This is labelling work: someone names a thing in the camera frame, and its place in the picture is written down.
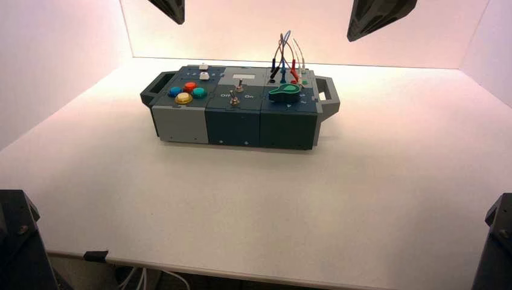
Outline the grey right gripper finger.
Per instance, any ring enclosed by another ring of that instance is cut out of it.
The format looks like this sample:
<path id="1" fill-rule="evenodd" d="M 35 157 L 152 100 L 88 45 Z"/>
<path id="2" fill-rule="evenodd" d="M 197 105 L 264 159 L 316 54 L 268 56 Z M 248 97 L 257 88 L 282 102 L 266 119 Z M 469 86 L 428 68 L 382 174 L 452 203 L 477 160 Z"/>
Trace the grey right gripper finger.
<path id="1" fill-rule="evenodd" d="M 354 0 L 347 39 L 354 42 L 406 17 L 417 0 Z"/>

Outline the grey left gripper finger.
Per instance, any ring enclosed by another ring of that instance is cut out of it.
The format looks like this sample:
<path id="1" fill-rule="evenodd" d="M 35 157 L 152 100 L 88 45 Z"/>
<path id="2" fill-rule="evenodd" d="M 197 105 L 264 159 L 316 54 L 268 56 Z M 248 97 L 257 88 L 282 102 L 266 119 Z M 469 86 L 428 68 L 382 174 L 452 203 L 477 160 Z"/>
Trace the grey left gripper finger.
<path id="1" fill-rule="evenodd" d="M 185 22 L 185 4 L 182 0 L 149 0 L 159 11 L 178 25 Z"/>

